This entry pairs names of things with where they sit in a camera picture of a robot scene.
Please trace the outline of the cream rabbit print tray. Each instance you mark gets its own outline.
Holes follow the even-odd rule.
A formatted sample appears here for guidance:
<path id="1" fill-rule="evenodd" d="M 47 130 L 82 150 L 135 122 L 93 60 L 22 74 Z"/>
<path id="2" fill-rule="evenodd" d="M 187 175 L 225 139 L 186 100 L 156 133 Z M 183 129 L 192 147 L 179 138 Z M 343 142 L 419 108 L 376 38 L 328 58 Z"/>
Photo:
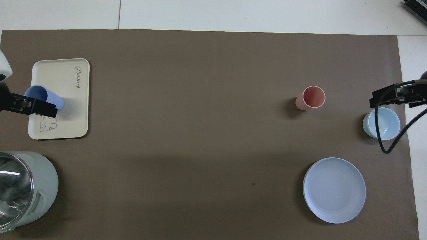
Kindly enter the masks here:
<path id="1" fill-rule="evenodd" d="M 83 137 L 89 126 L 90 64 L 86 59 L 41 60 L 32 68 L 31 85 L 40 85 L 64 100 L 50 118 L 29 116 L 28 134 L 35 140 Z"/>

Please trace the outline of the periwinkle blue cup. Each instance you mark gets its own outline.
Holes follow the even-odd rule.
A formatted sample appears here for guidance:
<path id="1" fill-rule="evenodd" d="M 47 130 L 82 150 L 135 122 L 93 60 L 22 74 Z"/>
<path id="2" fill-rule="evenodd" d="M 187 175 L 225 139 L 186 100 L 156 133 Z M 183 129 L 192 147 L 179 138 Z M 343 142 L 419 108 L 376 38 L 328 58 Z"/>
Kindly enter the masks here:
<path id="1" fill-rule="evenodd" d="M 58 111 L 64 107 L 64 100 L 60 96 L 41 85 L 31 86 L 26 90 L 24 96 L 54 104 Z"/>

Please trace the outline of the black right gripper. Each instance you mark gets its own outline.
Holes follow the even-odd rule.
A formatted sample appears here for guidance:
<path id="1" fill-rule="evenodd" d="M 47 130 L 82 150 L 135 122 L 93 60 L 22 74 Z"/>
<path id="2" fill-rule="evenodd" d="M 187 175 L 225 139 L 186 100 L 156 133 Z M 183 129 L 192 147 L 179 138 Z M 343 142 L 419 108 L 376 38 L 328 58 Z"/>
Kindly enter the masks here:
<path id="1" fill-rule="evenodd" d="M 389 85 L 372 92 L 372 98 L 369 99 L 371 108 L 390 104 L 408 104 L 410 108 L 427 105 L 427 81 L 408 81 L 399 85 Z M 380 96 L 386 91 L 387 94 L 380 99 Z"/>

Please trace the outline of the pale green cooking pot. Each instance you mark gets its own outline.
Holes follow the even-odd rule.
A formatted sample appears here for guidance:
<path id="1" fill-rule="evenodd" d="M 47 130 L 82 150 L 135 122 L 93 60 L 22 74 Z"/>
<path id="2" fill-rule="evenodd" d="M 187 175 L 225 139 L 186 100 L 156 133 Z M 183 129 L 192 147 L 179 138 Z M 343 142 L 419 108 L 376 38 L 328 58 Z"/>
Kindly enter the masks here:
<path id="1" fill-rule="evenodd" d="M 17 227 L 29 224 L 43 216 L 58 193 L 59 179 L 53 164 L 43 155 L 32 151 L 7 152 L 20 158 L 28 167 L 32 180 L 32 200 L 24 216 L 11 228 L 0 233 L 12 231 Z"/>

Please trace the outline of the grey ribbed device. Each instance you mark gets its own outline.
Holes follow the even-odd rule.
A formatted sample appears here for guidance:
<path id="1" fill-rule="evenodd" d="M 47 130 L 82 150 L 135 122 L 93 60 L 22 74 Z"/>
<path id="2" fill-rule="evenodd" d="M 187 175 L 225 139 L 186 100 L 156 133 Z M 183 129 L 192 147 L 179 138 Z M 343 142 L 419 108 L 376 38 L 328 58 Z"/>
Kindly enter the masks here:
<path id="1" fill-rule="evenodd" d="M 403 6 L 427 26 L 427 0 L 404 0 Z"/>

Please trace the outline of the brown paper table mat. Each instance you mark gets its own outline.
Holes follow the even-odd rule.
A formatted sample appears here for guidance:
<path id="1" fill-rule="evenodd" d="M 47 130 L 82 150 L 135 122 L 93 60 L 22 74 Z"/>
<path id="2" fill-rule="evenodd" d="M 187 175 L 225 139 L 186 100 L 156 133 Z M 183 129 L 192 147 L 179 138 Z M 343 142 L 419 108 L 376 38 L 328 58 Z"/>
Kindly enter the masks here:
<path id="1" fill-rule="evenodd" d="M 40 60 L 90 63 L 84 138 L 33 140 L 0 113 L 0 151 L 35 151 L 57 199 L 0 240 L 416 240 L 407 137 L 391 154 L 362 128 L 372 91 L 402 81 L 397 37 L 157 30 L 8 30 L 22 94 Z M 308 86 L 322 107 L 302 111 Z M 305 173 L 337 157 L 362 174 L 357 217 L 308 208 Z"/>

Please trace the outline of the light blue bowl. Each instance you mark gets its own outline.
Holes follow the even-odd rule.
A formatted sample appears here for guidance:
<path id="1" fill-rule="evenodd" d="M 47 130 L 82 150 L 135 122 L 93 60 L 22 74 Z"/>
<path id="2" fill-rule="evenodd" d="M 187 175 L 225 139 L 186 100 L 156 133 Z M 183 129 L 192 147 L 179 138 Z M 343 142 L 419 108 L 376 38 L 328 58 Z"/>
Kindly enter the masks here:
<path id="1" fill-rule="evenodd" d="M 369 137 L 378 138 L 375 126 L 375 111 L 371 111 L 364 117 L 362 127 Z M 401 129 L 401 122 L 392 109 L 380 107 L 378 108 L 378 127 L 381 140 L 392 140 L 398 135 Z"/>

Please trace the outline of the glass pot lid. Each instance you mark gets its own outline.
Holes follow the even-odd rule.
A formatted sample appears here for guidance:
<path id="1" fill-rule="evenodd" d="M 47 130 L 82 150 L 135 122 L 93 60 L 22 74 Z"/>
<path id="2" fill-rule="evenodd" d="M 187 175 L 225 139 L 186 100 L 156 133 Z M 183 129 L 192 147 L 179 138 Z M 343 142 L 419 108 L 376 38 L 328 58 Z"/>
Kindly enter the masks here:
<path id="1" fill-rule="evenodd" d="M 15 155 L 0 152 L 0 231 L 11 228 L 24 216 L 32 191 L 26 164 Z"/>

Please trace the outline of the periwinkle blue plate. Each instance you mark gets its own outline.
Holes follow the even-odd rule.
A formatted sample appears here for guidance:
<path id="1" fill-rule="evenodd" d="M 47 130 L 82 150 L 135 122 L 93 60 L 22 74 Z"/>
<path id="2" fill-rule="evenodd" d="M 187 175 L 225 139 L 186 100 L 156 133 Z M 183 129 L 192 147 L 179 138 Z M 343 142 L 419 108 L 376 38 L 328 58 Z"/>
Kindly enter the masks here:
<path id="1" fill-rule="evenodd" d="M 366 201 L 366 184 L 349 161 L 328 157 L 316 161 L 305 173 L 304 200 L 311 212 L 331 224 L 343 224 L 359 215 Z"/>

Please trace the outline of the pink cup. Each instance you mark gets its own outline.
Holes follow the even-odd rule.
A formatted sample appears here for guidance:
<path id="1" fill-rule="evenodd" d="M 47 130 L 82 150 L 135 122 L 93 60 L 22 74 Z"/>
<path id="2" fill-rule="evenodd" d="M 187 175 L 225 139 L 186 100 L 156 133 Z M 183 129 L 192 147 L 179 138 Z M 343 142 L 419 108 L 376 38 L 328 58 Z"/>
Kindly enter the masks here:
<path id="1" fill-rule="evenodd" d="M 306 87 L 296 98 L 296 108 L 302 111 L 320 108 L 326 101 L 325 92 L 318 86 Z"/>

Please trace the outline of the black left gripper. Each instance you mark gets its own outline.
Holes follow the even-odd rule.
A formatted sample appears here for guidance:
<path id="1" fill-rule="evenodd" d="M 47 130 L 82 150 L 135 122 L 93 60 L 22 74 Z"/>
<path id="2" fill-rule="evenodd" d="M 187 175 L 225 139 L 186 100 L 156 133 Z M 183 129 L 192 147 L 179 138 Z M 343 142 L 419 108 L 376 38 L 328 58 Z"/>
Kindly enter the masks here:
<path id="1" fill-rule="evenodd" d="M 55 104 L 42 100 L 32 100 L 19 94 L 13 94 L 6 90 L 0 90 L 0 111 L 11 111 L 18 114 L 56 118 L 58 109 Z"/>

